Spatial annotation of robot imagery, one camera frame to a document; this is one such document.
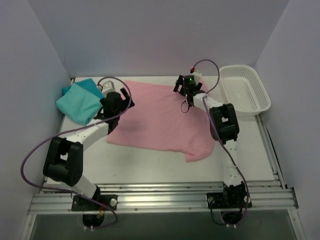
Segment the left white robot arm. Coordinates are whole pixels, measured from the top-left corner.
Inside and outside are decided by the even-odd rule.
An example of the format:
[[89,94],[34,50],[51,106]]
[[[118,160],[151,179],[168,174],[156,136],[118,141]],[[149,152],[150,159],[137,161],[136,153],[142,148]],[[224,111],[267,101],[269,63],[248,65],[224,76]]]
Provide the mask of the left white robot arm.
[[108,136],[118,126],[120,116],[135,106],[131,91],[110,88],[100,100],[97,115],[76,133],[54,137],[49,144],[43,166],[44,176],[66,184],[75,194],[83,196],[83,204],[90,210],[100,206],[100,188],[83,174],[84,152],[99,139]]

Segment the pink t shirt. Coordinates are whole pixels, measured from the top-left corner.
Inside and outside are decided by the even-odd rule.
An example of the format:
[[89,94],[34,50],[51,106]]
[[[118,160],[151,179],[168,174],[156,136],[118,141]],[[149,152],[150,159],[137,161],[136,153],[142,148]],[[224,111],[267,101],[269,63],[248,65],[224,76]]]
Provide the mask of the pink t shirt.
[[124,113],[106,141],[109,144],[180,152],[186,162],[208,157],[215,141],[205,111],[181,111],[185,98],[169,85],[127,80],[134,107]]

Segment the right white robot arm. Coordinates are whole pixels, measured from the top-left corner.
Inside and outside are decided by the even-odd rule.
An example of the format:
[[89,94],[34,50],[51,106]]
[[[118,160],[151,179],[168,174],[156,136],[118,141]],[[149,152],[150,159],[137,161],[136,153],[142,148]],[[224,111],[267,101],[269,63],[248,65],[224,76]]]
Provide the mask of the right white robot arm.
[[227,154],[222,158],[222,200],[225,205],[232,207],[248,195],[248,184],[237,162],[240,127],[234,106],[213,99],[202,90],[202,85],[198,76],[179,75],[173,91],[184,96],[189,107],[196,107],[207,113],[211,136]]

